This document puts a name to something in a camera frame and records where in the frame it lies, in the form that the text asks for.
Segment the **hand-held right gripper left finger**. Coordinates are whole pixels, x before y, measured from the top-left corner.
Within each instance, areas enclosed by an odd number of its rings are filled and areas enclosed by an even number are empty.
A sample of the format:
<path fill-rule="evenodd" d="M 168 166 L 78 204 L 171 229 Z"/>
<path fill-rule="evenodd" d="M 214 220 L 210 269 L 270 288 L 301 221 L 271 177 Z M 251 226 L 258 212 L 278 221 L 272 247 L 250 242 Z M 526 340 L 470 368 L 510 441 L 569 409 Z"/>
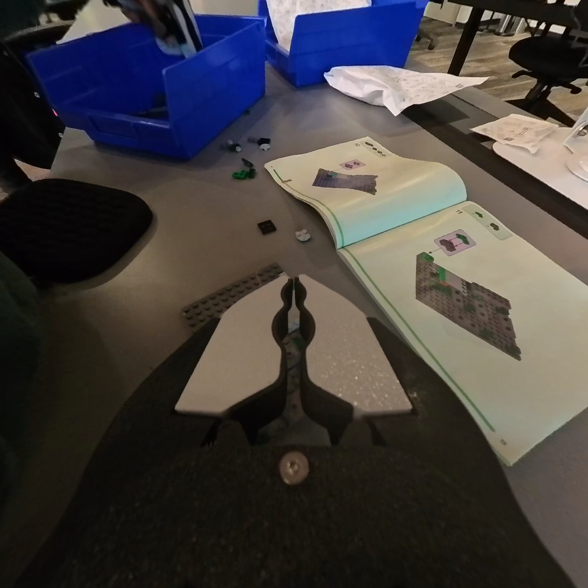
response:
<path fill-rule="evenodd" d="M 280 417 L 288 396 L 288 334 L 293 279 L 279 276 L 232 305 L 214 328 L 175 412 L 233 420 L 254 444 Z"/>

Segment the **grey desk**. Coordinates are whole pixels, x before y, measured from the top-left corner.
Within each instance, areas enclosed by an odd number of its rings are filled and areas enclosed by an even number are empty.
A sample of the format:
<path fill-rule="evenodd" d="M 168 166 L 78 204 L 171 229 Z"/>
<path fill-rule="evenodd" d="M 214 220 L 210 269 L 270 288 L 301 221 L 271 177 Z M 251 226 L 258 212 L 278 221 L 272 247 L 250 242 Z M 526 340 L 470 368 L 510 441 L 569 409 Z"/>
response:
<path fill-rule="evenodd" d="M 471 130 L 510 114 L 532 116 L 509 102 L 472 87 L 408 107 L 403 116 L 586 239 L 587 210 L 497 155 L 488 138 Z"/>
<path fill-rule="evenodd" d="M 393 328 L 334 251 L 322 218 L 262 169 L 234 181 L 228 139 L 271 138 L 274 158 L 370 136 L 403 157 L 437 161 L 468 196 L 570 274 L 587 283 L 587 239 L 551 218 L 403 115 L 327 85 L 293 89 L 274 71 L 266 96 L 187 162 L 117 151 L 68 129 L 52 172 L 131 192 L 154 214 L 144 238 L 89 282 L 41 293 L 43 355 L 27 411 L 17 484 L 1 522 L 1 587 L 12 587 L 67 508 L 90 457 L 127 398 L 190 337 L 180 310 L 277 262 L 306 274 Z M 270 219 L 277 231 L 257 227 Z M 299 242 L 296 231 L 312 238 Z"/>

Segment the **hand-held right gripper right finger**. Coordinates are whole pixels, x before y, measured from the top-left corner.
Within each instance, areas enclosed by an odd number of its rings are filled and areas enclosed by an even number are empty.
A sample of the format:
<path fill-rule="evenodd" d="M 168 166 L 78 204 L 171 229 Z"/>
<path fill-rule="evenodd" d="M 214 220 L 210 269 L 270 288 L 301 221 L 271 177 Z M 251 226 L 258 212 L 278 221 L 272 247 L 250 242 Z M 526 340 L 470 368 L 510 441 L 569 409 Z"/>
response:
<path fill-rule="evenodd" d="M 368 317 L 307 275 L 294 281 L 299 331 L 300 402 L 337 445 L 353 422 L 408 415 L 413 405 Z"/>

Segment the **open instruction booklet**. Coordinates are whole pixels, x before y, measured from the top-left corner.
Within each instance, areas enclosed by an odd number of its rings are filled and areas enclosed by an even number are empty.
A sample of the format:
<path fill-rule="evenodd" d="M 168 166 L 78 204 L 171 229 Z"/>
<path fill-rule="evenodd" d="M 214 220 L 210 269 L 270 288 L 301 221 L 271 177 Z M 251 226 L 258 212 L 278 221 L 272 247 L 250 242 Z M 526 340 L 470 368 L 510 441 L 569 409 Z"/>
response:
<path fill-rule="evenodd" d="M 265 169 L 319 213 L 506 466 L 587 408 L 587 285 L 469 201 L 456 171 L 370 137 Z"/>

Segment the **black office chair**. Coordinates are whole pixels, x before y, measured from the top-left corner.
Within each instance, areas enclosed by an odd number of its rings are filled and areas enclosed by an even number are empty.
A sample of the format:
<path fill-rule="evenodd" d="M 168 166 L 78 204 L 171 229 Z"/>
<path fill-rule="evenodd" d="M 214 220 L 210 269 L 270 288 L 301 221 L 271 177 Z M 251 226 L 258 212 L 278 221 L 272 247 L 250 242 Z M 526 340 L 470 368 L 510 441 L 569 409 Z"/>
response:
<path fill-rule="evenodd" d="M 435 50 L 437 47 L 438 38 L 427 27 L 427 21 L 428 21 L 427 18 L 422 19 L 422 21 L 418 27 L 416 36 L 415 36 L 415 42 L 420 43 L 420 42 L 426 41 L 427 42 L 427 50 L 432 51 L 432 50 Z"/>
<path fill-rule="evenodd" d="M 567 36 L 531 36 L 511 47 L 509 59 L 521 67 L 513 79 L 531 77 L 536 83 L 523 98 L 507 103 L 544 121 L 553 119 L 573 127 L 574 119 L 549 101 L 549 96 L 555 88 L 574 95 L 582 91 L 575 81 L 587 79 L 587 44 L 574 43 Z"/>

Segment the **crumpled white paper bag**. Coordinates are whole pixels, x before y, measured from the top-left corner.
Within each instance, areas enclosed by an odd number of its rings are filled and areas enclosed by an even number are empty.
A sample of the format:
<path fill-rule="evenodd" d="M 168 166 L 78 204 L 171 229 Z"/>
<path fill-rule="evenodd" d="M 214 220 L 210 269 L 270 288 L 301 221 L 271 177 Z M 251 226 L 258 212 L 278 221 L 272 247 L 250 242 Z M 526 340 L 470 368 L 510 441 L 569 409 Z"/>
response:
<path fill-rule="evenodd" d="M 342 94 L 385 107 L 394 116 L 413 105 L 427 104 L 488 80 L 488 77 L 459 77 L 387 65 L 338 66 L 324 73 L 324 78 Z"/>

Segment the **small white paper bag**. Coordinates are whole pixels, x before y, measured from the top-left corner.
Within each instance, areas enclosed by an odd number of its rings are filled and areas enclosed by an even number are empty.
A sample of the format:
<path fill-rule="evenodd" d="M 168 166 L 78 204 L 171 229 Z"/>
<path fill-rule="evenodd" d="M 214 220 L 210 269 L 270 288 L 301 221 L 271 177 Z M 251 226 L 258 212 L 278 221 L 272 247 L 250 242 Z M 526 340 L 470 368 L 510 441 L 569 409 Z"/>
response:
<path fill-rule="evenodd" d="M 520 114 L 509 114 L 493 122 L 471 129 L 475 134 L 487 137 L 501 145 L 509 145 L 535 154 L 543 139 L 559 126 L 541 119 Z"/>

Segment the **blue plastic bin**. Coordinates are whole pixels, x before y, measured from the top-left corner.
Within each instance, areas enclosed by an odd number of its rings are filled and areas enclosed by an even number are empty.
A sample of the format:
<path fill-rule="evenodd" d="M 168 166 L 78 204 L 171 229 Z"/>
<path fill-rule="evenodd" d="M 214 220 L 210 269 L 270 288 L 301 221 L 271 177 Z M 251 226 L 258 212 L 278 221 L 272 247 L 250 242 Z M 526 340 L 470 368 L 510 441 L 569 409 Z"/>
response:
<path fill-rule="evenodd" d="M 338 66 L 404 67 L 427 1 L 372 1 L 352 17 L 342 17 L 316 35 L 304 34 L 289 52 L 278 46 L 268 26 L 265 1 L 258 15 L 265 20 L 266 60 L 296 88 L 325 82 L 324 73 Z"/>
<path fill-rule="evenodd" d="M 265 94 L 261 17 L 196 15 L 204 48 L 165 55 L 124 24 L 26 56 L 62 122 L 97 143 L 187 160 Z"/>

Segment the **black padded cushion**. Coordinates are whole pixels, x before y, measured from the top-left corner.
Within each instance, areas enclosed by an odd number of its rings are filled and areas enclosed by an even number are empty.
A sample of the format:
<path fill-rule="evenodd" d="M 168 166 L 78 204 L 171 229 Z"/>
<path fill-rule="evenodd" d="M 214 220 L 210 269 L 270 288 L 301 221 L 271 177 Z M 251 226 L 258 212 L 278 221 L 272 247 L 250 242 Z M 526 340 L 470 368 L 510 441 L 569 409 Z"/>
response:
<path fill-rule="evenodd" d="M 37 283 L 83 282 L 116 265 L 152 223 L 134 194 L 43 179 L 1 202 L 1 252 Z"/>

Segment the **black jacket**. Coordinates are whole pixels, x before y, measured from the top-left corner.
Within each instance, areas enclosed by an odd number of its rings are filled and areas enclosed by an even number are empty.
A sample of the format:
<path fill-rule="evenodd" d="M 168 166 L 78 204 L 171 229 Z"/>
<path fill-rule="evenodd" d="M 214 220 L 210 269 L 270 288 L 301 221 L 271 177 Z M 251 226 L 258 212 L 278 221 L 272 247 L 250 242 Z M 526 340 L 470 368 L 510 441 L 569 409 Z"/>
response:
<path fill-rule="evenodd" d="M 32 182 L 17 161 L 50 169 L 64 130 L 29 70 L 1 43 L 1 191 L 10 195 Z"/>

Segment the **tall white paper bag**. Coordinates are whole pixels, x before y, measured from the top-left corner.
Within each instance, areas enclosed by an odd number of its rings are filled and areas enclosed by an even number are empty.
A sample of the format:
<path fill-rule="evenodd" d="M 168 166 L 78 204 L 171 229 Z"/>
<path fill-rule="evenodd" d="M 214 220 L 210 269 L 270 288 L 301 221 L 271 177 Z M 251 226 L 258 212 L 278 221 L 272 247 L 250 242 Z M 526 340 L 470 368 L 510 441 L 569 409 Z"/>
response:
<path fill-rule="evenodd" d="M 268 26 L 279 47 L 289 52 L 302 44 L 304 34 L 316 35 L 332 21 L 352 17 L 371 1 L 265 1 Z"/>

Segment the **grey brick baseplate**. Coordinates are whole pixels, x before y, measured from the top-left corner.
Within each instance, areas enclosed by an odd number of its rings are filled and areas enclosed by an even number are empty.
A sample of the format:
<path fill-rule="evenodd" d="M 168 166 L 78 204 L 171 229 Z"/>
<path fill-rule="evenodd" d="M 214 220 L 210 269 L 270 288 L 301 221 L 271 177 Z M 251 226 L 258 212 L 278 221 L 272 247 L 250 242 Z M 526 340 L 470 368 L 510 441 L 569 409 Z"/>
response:
<path fill-rule="evenodd" d="M 261 268 L 230 284 L 190 303 L 182 308 L 181 313 L 187 327 L 196 333 L 210 320 L 221 318 L 234 304 L 248 294 L 260 289 L 283 275 L 283 269 L 277 263 Z"/>

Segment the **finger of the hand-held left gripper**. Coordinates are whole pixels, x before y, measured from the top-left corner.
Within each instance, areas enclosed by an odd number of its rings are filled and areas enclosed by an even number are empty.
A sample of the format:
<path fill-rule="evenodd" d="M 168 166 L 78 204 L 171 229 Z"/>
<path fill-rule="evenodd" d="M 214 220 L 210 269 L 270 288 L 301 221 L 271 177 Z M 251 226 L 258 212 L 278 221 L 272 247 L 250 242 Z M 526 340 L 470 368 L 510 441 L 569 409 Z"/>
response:
<path fill-rule="evenodd" d="M 189 1 L 172 1 L 174 36 L 182 55 L 196 55 L 202 51 L 202 37 Z"/>
<path fill-rule="evenodd" d="M 173 34 L 164 37 L 155 35 L 155 41 L 165 55 L 180 56 L 182 58 L 190 57 L 190 43 L 184 37 L 178 39 Z"/>

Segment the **wooden desk with black legs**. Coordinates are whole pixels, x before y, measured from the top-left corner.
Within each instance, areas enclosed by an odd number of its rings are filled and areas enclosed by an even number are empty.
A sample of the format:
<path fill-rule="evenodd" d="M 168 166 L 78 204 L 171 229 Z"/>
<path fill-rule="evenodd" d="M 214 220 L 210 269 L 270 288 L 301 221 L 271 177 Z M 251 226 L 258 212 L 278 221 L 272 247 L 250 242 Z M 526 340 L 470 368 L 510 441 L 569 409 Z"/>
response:
<path fill-rule="evenodd" d="M 447 70 L 448 74 L 455 76 L 460 75 L 485 11 L 520 17 L 536 21 L 538 24 L 552 24 L 572 31 L 587 32 L 587 1 L 579 1 L 577 5 L 566 4 L 564 1 L 456 1 L 456 3 L 469 6 L 472 11 Z"/>

